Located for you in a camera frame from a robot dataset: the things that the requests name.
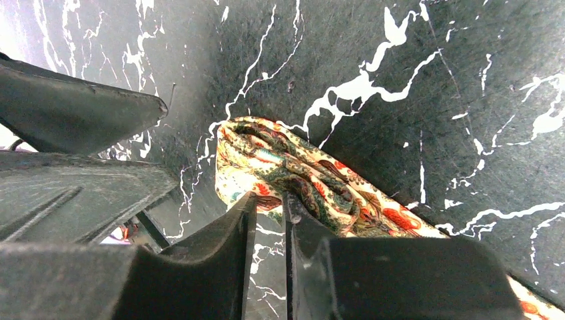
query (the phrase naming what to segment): marble tabletop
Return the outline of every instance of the marble tabletop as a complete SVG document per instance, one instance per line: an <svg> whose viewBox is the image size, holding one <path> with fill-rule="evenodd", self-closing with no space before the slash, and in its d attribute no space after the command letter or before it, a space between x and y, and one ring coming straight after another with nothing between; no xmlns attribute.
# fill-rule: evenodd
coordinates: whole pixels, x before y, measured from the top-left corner
<svg viewBox="0 0 565 320"><path fill-rule="evenodd" d="M171 243L225 212L215 129L255 115L563 307L564 13L551 0L10 0L0 51L163 98L167 118L102 156L178 173L149 213ZM285 318L283 253L261 217L247 319Z"/></svg>

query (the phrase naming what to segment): patterned cloth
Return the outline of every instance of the patterned cloth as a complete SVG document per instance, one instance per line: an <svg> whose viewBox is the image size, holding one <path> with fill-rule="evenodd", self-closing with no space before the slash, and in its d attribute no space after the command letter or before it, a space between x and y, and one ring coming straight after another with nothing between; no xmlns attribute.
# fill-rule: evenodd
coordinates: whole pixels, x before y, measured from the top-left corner
<svg viewBox="0 0 565 320"><path fill-rule="evenodd" d="M247 191L257 212L282 222L282 194L298 195L310 214L340 237L447 237L341 162L266 119L241 117L218 129L216 192L228 206ZM512 278L529 319L565 319Z"/></svg>

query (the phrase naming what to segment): paisley pattern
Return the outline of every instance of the paisley pattern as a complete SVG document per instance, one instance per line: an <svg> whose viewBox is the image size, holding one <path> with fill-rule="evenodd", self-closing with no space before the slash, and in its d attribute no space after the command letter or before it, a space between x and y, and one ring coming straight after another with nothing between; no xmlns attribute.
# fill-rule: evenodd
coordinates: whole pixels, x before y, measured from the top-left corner
<svg viewBox="0 0 565 320"><path fill-rule="evenodd" d="M241 117L218 129L216 191L227 204L254 191L258 213L281 222L282 194L298 195L310 214L340 237L447 237L343 163L266 119ZM565 319L508 277L529 319Z"/></svg>

